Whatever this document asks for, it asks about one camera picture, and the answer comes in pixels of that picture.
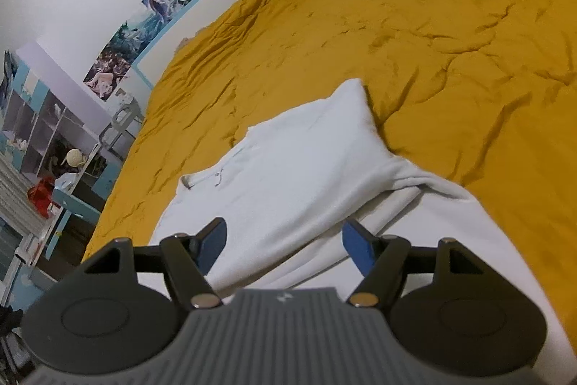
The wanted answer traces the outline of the white printed sweatshirt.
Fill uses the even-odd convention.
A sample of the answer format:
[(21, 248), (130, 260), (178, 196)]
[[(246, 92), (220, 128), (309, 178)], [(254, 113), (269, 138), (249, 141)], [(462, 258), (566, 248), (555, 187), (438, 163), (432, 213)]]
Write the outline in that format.
[(226, 297), (243, 286), (350, 293), (360, 274), (342, 243), (348, 218), (418, 246), (453, 237), (541, 308), (539, 375), (565, 384), (576, 374), (567, 335), (510, 239), (466, 189), (386, 149), (358, 79), (250, 127), (216, 164), (180, 177), (149, 242), (194, 235), (217, 217), (227, 242), (208, 281)]

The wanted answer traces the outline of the blue white desk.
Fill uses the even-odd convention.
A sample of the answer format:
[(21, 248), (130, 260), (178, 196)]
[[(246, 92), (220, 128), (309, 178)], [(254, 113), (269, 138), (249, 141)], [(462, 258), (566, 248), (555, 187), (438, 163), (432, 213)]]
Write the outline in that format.
[(25, 236), (1, 280), (1, 304), (27, 309), (80, 264), (94, 226), (66, 208), (52, 205), (40, 235)]

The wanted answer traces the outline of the grey chair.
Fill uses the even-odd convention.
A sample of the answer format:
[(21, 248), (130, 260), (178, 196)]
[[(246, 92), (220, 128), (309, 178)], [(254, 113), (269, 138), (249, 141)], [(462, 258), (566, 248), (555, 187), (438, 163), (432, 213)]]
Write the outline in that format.
[(99, 134), (99, 143), (103, 149), (120, 161), (128, 156), (129, 149), (136, 136), (129, 131), (136, 122), (142, 125), (144, 115), (137, 100), (130, 94), (125, 94), (118, 108), (111, 117), (109, 124)]

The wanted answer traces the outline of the red bag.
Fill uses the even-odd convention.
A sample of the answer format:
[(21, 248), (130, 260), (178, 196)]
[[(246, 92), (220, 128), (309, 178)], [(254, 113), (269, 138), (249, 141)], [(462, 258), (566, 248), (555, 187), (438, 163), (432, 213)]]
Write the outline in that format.
[(49, 218), (48, 208), (52, 203), (52, 193), (54, 188), (55, 179), (52, 176), (46, 176), (26, 192), (28, 201), (44, 219)]

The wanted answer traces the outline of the blue shelf unit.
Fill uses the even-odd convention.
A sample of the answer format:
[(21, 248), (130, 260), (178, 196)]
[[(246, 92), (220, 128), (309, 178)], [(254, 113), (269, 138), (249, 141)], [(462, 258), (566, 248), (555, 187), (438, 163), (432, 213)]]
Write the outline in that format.
[(1, 153), (32, 185), (68, 148), (88, 154), (110, 115), (36, 43), (4, 53)]

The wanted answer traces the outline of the mustard yellow bed quilt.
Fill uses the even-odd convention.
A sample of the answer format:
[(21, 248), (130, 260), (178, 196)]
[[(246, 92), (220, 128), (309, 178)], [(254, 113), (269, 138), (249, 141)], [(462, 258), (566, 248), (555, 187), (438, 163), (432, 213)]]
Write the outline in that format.
[(392, 152), (470, 191), (576, 334), (576, 0), (239, 0), (151, 92), (89, 253), (149, 240), (251, 125), (367, 86)]

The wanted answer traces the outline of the anime wall posters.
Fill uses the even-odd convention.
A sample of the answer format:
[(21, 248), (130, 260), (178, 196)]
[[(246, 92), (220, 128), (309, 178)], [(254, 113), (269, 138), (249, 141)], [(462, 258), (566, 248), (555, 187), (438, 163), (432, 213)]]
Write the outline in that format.
[(114, 32), (85, 76), (83, 83), (106, 101), (133, 62), (176, 15), (193, 0), (142, 0), (142, 7)]

